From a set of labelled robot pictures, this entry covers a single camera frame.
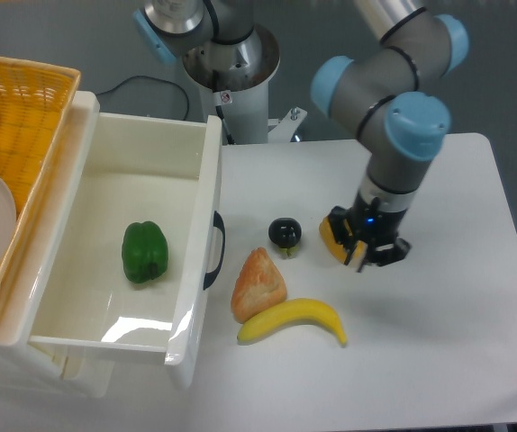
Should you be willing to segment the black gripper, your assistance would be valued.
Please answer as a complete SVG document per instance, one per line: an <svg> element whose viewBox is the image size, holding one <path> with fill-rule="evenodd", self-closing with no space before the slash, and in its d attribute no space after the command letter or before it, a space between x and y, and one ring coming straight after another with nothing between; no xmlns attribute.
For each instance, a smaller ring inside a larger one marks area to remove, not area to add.
<svg viewBox="0 0 517 432"><path fill-rule="evenodd" d="M403 261L411 251L411 244L399 238L399 226L407 210L383 211L383 203L379 197L365 199L362 192L358 192L348 211L334 206L327 216L336 244L352 251L360 242L367 244L358 272L365 266L382 267Z"/></svg>

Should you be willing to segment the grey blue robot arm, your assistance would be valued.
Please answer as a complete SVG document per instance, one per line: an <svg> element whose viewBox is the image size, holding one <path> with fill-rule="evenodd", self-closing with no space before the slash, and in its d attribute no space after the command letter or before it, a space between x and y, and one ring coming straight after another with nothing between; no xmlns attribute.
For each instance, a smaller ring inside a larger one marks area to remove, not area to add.
<svg viewBox="0 0 517 432"><path fill-rule="evenodd" d="M354 203L333 208L320 226L331 254L362 268L390 265L410 251L399 227L450 126L445 104L422 86L458 66L469 39L460 21L430 13L420 1L356 7L379 52L363 62L330 58L316 71L310 95L370 154ZM133 20L159 61L182 63L228 143L266 141L268 83L280 51L255 22L252 2L148 1Z"/></svg>

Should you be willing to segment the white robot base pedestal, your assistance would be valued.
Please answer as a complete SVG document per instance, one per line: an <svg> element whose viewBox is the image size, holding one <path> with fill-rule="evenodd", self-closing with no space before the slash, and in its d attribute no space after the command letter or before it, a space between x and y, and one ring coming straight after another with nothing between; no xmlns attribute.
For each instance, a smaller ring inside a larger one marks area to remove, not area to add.
<svg viewBox="0 0 517 432"><path fill-rule="evenodd" d="M257 24L237 44L208 41L182 58L205 116L221 115L236 144L268 140L268 85L280 63L274 35Z"/></svg>

